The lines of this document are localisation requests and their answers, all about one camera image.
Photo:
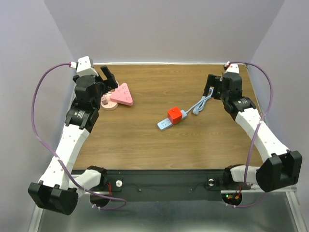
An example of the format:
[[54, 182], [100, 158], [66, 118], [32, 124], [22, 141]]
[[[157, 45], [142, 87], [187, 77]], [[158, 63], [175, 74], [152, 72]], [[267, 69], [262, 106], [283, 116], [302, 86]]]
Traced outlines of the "pink triangular power strip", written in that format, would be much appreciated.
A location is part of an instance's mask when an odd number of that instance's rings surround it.
[[122, 83], [121, 85], [119, 85], [118, 88], [114, 92], [112, 92], [110, 99], [111, 101], [119, 104], [127, 106], [133, 105], [133, 98], [131, 96], [127, 83]]

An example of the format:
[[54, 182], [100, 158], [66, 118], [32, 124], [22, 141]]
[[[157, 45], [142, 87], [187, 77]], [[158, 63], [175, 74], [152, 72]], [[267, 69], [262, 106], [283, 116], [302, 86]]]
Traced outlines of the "red cube socket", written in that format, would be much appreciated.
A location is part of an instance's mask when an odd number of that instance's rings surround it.
[[168, 119], [172, 124], [177, 124], [182, 120], [182, 112], [178, 107], [174, 107], [167, 112]]

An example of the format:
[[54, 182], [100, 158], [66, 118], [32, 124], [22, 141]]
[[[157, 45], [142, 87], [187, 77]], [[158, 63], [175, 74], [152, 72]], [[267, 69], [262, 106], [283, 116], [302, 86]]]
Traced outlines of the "blue power strip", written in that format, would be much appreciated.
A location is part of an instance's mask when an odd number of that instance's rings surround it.
[[[182, 113], [181, 120], [186, 119], [187, 118], [187, 112], [185, 112], [184, 110], [181, 110], [181, 113]], [[165, 118], [164, 120], [158, 122], [157, 126], [161, 131], [163, 131], [163, 130], [166, 130], [166, 129], [172, 127], [173, 124], [168, 118]]]

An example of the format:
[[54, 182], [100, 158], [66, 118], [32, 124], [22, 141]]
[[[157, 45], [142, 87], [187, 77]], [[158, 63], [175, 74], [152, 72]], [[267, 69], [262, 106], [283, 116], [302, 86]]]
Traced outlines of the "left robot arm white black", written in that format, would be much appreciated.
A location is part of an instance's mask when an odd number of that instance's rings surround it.
[[77, 65], [75, 98], [66, 114], [65, 125], [56, 151], [48, 168], [37, 183], [30, 183], [28, 193], [42, 209], [70, 215], [87, 190], [110, 188], [107, 171], [97, 166], [88, 167], [78, 178], [71, 176], [77, 156], [98, 119], [101, 98], [117, 88], [114, 75], [101, 66], [103, 80], [93, 68], [82, 71]]

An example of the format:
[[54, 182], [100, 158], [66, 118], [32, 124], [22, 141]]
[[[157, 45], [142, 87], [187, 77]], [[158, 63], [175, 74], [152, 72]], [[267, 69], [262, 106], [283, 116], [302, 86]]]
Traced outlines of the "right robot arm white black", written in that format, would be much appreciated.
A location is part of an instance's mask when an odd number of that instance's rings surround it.
[[258, 185], [264, 192], [271, 192], [298, 182], [301, 154], [285, 146], [261, 119], [253, 101], [243, 96], [239, 73], [208, 75], [204, 92], [212, 92], [214, 99], [222, 101], [225, 111], [254, 142], [263, 161], [260, 167], [237, 164], [225, 168], [222, 183], [226, 188], [247, 183]]

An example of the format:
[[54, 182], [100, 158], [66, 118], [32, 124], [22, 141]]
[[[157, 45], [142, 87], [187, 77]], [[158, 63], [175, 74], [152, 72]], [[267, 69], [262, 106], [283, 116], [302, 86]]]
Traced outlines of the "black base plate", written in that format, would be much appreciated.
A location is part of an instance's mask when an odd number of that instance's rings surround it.
[[249, 187], [224, 181], [223, 169], [200, 170], [107, 170], [104, 184], [94, 191], [107, 191], [127, 202], [221, 201], [222, 191], [235, 193]]

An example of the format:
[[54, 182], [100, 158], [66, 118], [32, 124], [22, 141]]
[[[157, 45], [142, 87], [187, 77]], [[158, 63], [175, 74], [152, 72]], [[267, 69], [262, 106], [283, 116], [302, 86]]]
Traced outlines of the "aluminium rail frame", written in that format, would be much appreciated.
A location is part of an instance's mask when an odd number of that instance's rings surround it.
[[[75, 98], [67, 112], [63, 132], [53, 158], [38, 182], [28, 193], [42, 209], [70, 215], [78, 200], [90, 194], [92, 207], [109, 210], [111, 202], [124, 207], [128, 202], [149, 201], [223, 201], [241, 208], [241, 190], [257, 185], [264, 193], [298, 182], [302, 156], [291, 151], [269, 129], [250, 98], [242, 94], [242, 78], [236, 63], [228, 62], [221, 75], [210, 74], [202, 99], [192, 107], [198, 112], [205, 101], [220, 100], [225, 111], [239, 124], [256, 147], [262, 165], [236, 164], [219, 170], [144, 170], [115, 171], [90, 166], [77, 177], [71, 172], [80, 149], [99, 116], [100, 102], [109, 91], [118, 93], [119, 85], [108, 67], [102, 66], [102, 79], [92, 65], [70, 62], [75, 69]], [[240, 190], [223, 196], [222, 190]]]

